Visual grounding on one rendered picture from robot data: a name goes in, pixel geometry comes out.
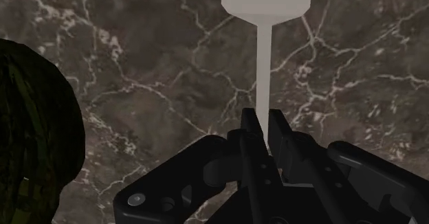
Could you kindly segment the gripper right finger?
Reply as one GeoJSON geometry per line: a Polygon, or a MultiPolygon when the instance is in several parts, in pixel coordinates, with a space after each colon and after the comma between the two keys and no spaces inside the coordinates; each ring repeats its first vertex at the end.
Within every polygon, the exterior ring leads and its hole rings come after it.
{"type": "Polygon", "coordinates": [[[429,224],[429,180],[344,141],[327,148],[269,112],[268,144],[290,184],[311,184],[331,224],[429,224]]]}

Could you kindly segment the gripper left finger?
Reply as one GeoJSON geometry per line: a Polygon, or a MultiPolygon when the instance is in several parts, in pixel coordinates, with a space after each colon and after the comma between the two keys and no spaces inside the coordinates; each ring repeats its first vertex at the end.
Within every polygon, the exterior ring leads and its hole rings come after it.
{"type": "Polygon", "coordinates": [[[185,224],[231,182],[237,191],[206,224],[283,224],[283,184],[251,108],[227,137],[202,137],[119,191],[115,224],[185,224]]]}

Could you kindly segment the dark green round object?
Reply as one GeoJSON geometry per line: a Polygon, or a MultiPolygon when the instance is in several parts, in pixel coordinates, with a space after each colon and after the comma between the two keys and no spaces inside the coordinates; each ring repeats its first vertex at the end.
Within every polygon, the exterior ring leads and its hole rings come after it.
{"type": "Polygon", "coordinates": [[[0,39],[0,224],[51,224],[84,160],[72,86],[28,46],[0,39]]]}

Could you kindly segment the white spatula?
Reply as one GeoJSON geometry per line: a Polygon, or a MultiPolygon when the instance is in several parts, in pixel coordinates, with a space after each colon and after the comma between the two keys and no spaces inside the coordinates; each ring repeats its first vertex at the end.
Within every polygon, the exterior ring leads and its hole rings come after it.
{"type": "Polygon", "coordinates": [[[268,139],[272,28],[302,16],[311,0],[221,0],[226,12],[256,26],[256,115],[268,139]]]}

